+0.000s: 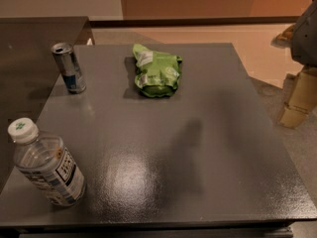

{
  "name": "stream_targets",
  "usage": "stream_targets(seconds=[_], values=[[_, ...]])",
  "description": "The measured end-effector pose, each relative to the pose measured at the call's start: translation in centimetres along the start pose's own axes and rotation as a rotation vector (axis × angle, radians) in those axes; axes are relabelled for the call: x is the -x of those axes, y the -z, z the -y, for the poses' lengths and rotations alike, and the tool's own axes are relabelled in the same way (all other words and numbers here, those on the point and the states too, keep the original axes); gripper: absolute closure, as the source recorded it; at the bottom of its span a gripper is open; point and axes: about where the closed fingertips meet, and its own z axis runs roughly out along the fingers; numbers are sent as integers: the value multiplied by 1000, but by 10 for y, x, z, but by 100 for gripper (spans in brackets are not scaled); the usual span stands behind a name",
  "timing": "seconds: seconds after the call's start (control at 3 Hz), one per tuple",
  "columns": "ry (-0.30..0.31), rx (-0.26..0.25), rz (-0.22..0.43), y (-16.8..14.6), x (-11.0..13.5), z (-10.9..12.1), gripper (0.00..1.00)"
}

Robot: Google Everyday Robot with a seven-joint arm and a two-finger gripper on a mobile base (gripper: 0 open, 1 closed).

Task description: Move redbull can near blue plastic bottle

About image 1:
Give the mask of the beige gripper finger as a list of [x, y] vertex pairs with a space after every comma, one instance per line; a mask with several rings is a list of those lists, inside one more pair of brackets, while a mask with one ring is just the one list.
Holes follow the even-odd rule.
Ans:
[[278, 123], [296, 128], [317, 106], [317, 68], [305, 66], [296, 75], [288, 74], [282, 92], [284, 99]]
[[290, 25], [282, 33], [275, 36], [270, 44], [277, 48], [290, 48], [295, 25]]

